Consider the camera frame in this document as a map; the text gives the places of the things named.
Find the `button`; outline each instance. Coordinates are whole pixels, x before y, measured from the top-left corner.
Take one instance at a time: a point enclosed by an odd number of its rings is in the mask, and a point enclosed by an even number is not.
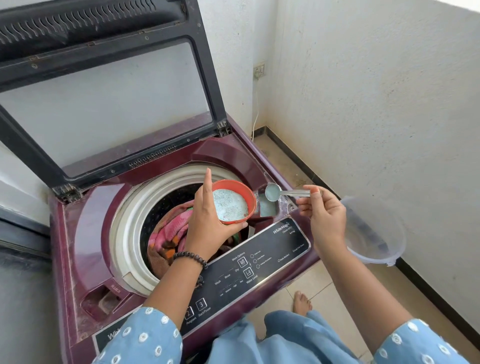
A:
[[[248,267],[247,269],[245,269],[243,271],[243,274],[245,275],[245,277],[247,278],[250,278],[251,276],[253,276],[253,270],[251,267]]]
[[[243,268],[248,264],[247,259],[244,256],[237,260],[237,262],[239,263],[240,268]]]
[[[202,298],[201,300],[198,300],[197,302],[195,302],[195,304],[197,305],[197,308],[199,311],[202,311],[204,308],[207,307],[207,304],[205,302],[205,298]]]
[[[187,313],[185,314],[185,320],[188,320],[192,316],[193,316],[193,309],[192,309],[192,306],[189,306],[187,308]]]

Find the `control panel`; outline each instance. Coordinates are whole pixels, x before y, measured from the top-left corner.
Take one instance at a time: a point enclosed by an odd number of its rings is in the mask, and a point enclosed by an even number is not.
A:
[[[295,220],[285,218],[211,262],[204,284],[192,295],[182,336],[248,294],[271,275],[299,258],[310,242]]]

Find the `sleeve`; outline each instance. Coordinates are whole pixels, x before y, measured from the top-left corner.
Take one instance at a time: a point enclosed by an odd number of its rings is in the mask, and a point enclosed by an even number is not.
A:
[[[181,335],[175,324],[152,307],[140,307],[93,363],[178,364],[182,349]]]
[[[468,364],[422,320],[404,323],[388,336],[373,356],[377,364]]]

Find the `lid frame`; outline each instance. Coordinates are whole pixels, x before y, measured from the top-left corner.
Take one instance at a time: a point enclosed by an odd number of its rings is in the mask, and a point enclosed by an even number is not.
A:
[[[79,176],[67,176],[0,105],[0,140],[52,189],[61,201],[68,203],[81,198],[82,192],[92,186],[138,166],[134,163],[136,161],[148,162],[198,140],[214,135],[223,136],[230,132],[198,2],[186,0],[183,4],[187,11],[187,20],[183,23],[162,24],[81,46],[27,57],[6,65],[0,64],[2,92],[169,47],[179,41],[186,40],[192,47],[212,122]]]

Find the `beige tile floor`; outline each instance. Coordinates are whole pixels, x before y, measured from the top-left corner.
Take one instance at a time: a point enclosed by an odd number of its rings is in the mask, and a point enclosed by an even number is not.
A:
[[[312,182],[267,135],[255,138],[255,143],[292,186]],[[369,265],[369,269],[413,316],[429,323],[470,363],[480,364],[480,351],[396,267]],[[364,362],[372,359],[322,262],[315,264],[248,315],[259,338],[265,336],[265,314],[275,310],[291,310],[295,291],[302,291],[311,299],[313,308],[324,316],[355,355]]]

